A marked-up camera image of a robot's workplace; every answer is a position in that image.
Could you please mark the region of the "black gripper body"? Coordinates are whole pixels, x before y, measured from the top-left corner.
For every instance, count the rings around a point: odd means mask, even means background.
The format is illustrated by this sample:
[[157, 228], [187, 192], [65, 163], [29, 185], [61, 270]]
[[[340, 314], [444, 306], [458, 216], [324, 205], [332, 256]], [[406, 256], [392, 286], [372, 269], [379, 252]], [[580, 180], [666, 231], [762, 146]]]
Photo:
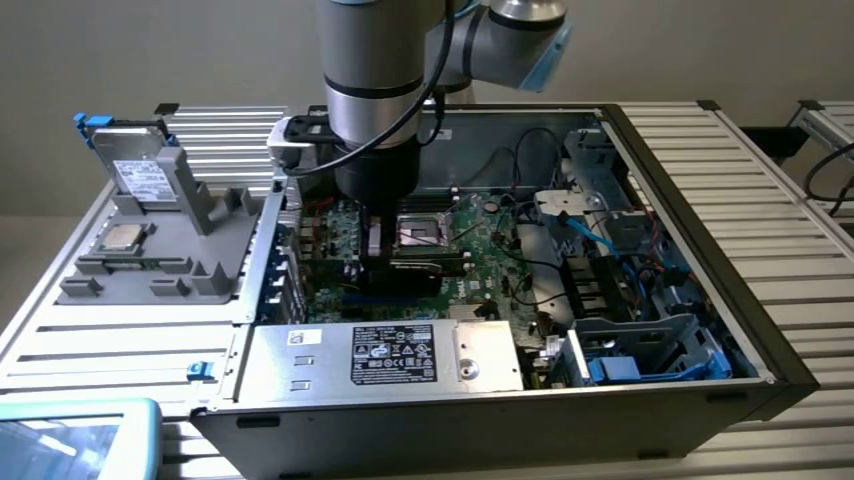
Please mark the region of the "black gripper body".
[[406, 298], [416, 276], [391, 264], [398, 207], [419, 181], [420, 144], [408, 141], [371, 150], [335, 170], [340, 192], [359, 204], [356, 286], [366, 297]]

